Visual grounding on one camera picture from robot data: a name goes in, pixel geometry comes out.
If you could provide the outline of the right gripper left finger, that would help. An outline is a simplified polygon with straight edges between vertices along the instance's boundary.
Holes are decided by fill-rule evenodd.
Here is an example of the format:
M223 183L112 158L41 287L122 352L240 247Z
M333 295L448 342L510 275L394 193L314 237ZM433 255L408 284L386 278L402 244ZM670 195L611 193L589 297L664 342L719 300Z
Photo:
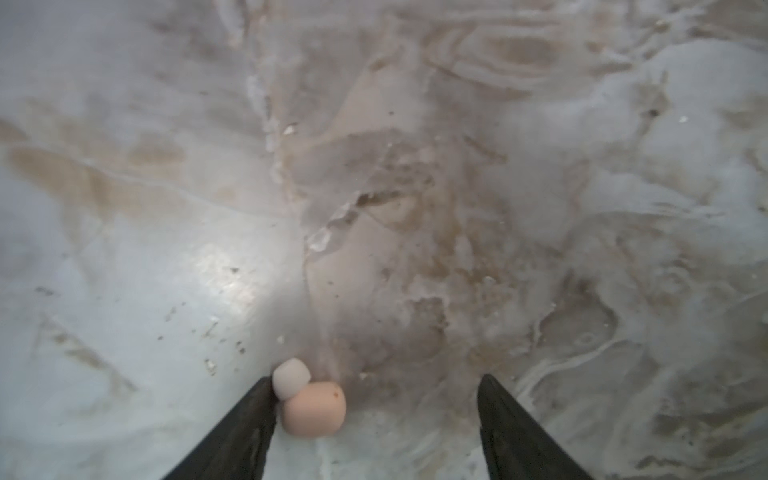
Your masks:
M165 480L261 480L277 410L272 378L263 377Z

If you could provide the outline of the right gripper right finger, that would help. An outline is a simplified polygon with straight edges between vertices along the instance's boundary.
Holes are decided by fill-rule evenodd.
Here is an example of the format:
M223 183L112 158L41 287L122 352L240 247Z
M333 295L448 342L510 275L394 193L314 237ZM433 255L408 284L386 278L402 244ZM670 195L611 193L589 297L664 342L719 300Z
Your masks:
M491 374L479 383L477 408L491 480L591 480Z

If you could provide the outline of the pink earbud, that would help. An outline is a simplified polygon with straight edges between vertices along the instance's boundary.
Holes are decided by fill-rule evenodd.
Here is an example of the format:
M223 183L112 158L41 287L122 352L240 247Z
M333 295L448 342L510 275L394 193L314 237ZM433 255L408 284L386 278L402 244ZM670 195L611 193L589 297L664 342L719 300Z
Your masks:
M303 361L291 358L278 365L272 373L272 387L287 433L320 438L333 435L342 427L347 413L342 387L333 381L314 382Z

